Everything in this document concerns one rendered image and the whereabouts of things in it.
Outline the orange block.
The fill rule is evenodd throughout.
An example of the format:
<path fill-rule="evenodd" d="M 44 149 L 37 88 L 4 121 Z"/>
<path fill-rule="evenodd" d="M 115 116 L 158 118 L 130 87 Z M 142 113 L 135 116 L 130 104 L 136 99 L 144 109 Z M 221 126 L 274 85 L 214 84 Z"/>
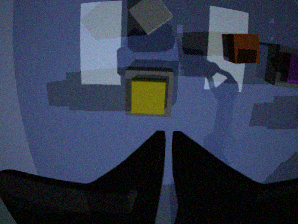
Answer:
<path fill-rule="evenodd" d="M 231 63 L 259 63 L 258 34 L 229 34 L 226 36 Z"/>

